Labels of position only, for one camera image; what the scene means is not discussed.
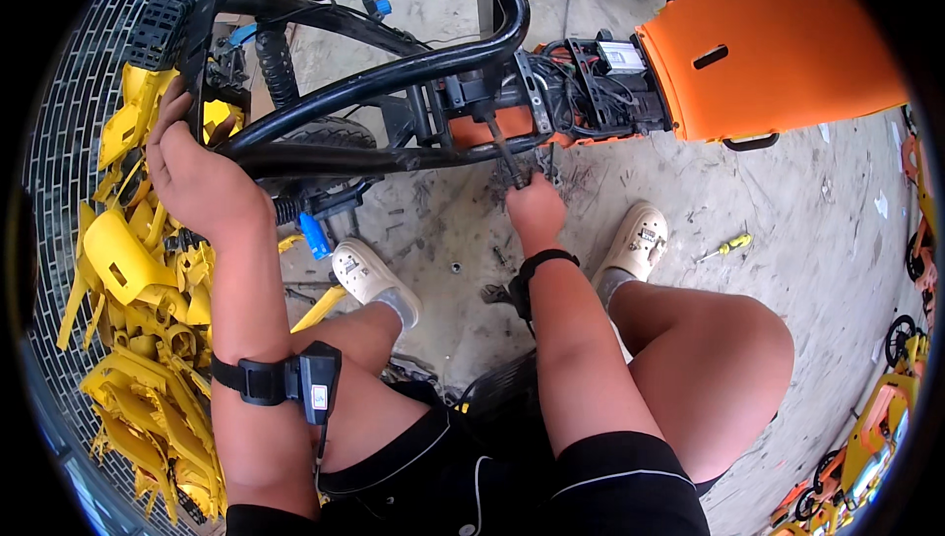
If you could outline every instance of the yellow screwdriver handle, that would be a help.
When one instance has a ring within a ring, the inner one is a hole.
[[[746,247],[751,243],[751,235],[746,233],[745,235],[738,235],[734,239],[728,242],[728,246],[732,249],[738,249],[739,247]]]

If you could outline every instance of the pile of yellow scooter parts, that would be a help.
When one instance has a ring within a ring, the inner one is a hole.
[[[101,429],[92,443],[99,461],[114,450],[134,471],[135,497],[157,495],[177,522],[178,490],[206,518],[227,507],[209,414],[213,339],[210,290],[214,250],[184,241],[181,223],[151,189],[143,146],[157,119],[160,96],[177,71],[122,70],[125,105],[102,131],[98,168],[105,170],[93,200],[101,214],[79,204],[76,272],[57,346],[69,349],[82,297],[93,309],[81,348],[94,330],[111,350],[79,389],[94,400]],[[204,105],[204,141],[240,110],[222,101]]]

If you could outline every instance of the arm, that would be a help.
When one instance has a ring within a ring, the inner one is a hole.
[[[174,218],[205,236],[217,253],[214,352],[275,362],[291,355],[272,202],[229,159],[209,152],[180,121],[192,102],[181,78],[171,82],[148,138],[148,172]],[[232,122],[217,131],[227,135]],[[316,519],[312,447],[299,406],[244,403],[213,383],[213,423],[230,505],[268,506]]]
[[[540,173],[523,190],[509,189],[508,214],[526,257],[562,249],[566,210]],[[541,414],[555,456],[572,443],[610,431],[639,431],[662,439],[624,364],[607,313],[591,283],[570,261],[537,267],[528,285],[537,342]]]

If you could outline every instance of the person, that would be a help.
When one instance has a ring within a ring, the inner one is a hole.
[[[776,413],[793,341],[751,298],[646,282],[670,235],[653,205],[630,209],[592,281],[560,257],[539,263],[528,282],[553,452],[544,472],[533,472],[491,457],[463,413],[431,390],[378,378],[422,306],[363,242],[346,239],[332,257],[363,306],[289,332],[272,202],[239,166],[194,140],[181,121],[192,102],[183,90],[173,81],[160,103],[148,171],[166,209],[216,250],[216,357],[277,362],[313,341],[342,353],[317,485],[331,500],[325,506],[313,481],[319,431],[300,406],[250,405],[214,380],[230,536],[709,533],[697,497]],[[509,189],[506,205],[526,257],[564,249],[566,209],[539,174]]]

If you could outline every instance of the gray sock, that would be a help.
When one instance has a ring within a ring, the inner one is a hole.
[[[401,318],[401,333],[408,330],[416,322],[413,309],[408,305],[408,301],[404,300],[404,295],[396,287],[389,287],[386,290],[383,290],[380,294],[371,299],[372,303],[384,303],[387,306],[393,308],[394,312],[397,313],[397,316]]]
[[[621,270],[620,268],[608,268],[604,270],[604,275],[597,285],[597,297],[600,298],[601,304],[604,305],[604,310],[609,313],[608,307],[610,306],[610,298],[613,297],[613,294],[617,292],[617,289],[621,285],[636,279],[637,277],[635,275],[627,270]]]

